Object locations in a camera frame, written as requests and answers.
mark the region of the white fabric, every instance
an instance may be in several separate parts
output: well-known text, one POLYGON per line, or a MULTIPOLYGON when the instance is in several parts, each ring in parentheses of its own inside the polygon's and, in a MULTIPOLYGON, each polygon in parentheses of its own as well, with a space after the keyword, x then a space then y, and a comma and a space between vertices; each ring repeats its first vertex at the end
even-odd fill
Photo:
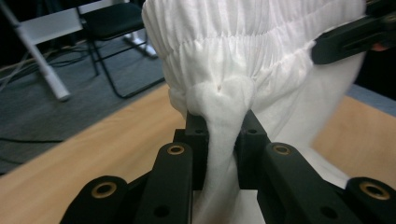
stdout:
POLYGON ((193 223, 263 223, 254 191, 239 190, 233 145, 252 109, 272 141, 297 147, 326 179, 347 176, 309 148, 353 80, 360 56, 313 66, 324 31, 358 19, 362 0, 147 0, 143 18, 163 60, 172 106, 205 118, 205 185, 193 223))

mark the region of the white garment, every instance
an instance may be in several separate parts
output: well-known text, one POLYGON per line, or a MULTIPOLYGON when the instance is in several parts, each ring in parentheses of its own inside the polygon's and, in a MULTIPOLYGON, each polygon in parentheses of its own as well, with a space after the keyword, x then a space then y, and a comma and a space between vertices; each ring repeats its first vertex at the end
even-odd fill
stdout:
POLYGON ((143 19, 163 60, 172 106, 205 118, 209 155, 193 223, 263 223, 239 190, 233 145, 251 108, 272 141, 297 147, 326 179, 347 176, 309 144, 353 80, 360 56, 313 66, 324 31, 358 19, 362 0, 147 0, 143 19))

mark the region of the black cable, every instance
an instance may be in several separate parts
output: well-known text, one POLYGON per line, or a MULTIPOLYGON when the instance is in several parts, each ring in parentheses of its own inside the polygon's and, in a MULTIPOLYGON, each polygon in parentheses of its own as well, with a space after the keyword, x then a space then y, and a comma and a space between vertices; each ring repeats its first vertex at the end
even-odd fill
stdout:
POLYGON ((24 164, 24 162, 21 162, 21 161, 13 161, 13 160, 9 160, 9 159, 4 158, 4 157, 0 157, 0 161, 4 161, 4 162, 11 163, 11 164, 15 164, 15 165, 22 165, 22 164, 24 164))
MULTIPOLYGON (((99 46, 98 48, 101 49, 105 46, 107 46, 109 43, 111 42, 111 40, 105 42, 104 44, 102 44, 101 46, 99 46)), ((49 65, 54 66, 54 67, 64 67, 73 63, 78 63, 83 61, 85 58, 87 58, 89 56, 88 53, 88 49, 87 48, 83 48, 81 46, 74 46, 72 48, 69 49, 61 49, 58 50, 57 52, 54 52, 52 54, 55 54, 52 57, 49 57, 47 59, 47 61, 49 62, 49 65), (71 59, 71 60, 65 60, 65 61, 61 61, 61 62, 57 62, 57 63, 51 63, 51 61, 56 60, 59 57, 62 57, 68 53, 79 53, 79 57, 75 58, 75 59, 71 59)), ((18 72, 14 78, 12 78, 9 83, 18 80, 21 77, 25 77, 29 74, 32 74, 34 72, 37 72, 39 70, 38 64, 37 63, 31 63, 28 64, 26 67, 22 68, 20 70, 20 72, 18 72)))
POLYGON ((57 143, 62 143, 64 140, 21 140, 21 139, 0 137, 0 141, 13 142, 13 143, 24 143, 24 144, 46 144, 46 143, 57 144, 57 143))

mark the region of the chair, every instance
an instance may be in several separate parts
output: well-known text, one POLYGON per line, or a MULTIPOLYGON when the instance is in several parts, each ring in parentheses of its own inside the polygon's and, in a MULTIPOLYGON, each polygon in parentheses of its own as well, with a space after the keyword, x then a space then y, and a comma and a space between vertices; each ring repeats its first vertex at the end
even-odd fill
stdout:
POLYGON ((99 70, 97 67, 97 63, 101 64, 107 80, 110 83, 112 90, 116 93, 116 95, 120 98, 130 98, 138 93, 145 91, 161 82, 164 81, 164 78, 160 78, 154 82, 149 83, 148 85, 139 88, 138 90, 122 94, 116 87, 116 83, 114 77, 112 77, 105 65, 104 59, 110 58, 114 55, 122 53, 128 49, 135 49, 137 47, 145 46, 147 47, 148 36, 145 34, 146 38, 143 42, 132 45, 131 47, 122 49, 118 52, 109 54, 107 56, 102 56, 95 44, 95 41, 108 41, 123 35, 128 35, 132 32, 136 32, 144 28, 143 20, 141 17, 141 8, 133 3, 117 3, 114 5, 110 5, 109 3, 104 3, 104 7, 94 9, 91 11, 84 11, 83 5, 79 3, 78 0, 75 0, 76 10, 78 13, 79 21, 82 25, 83 31, 87 37, 87 45, 88 51, 91 56, 91 60, 93 63, 93 68, 95 74, 99 75, 99 70))

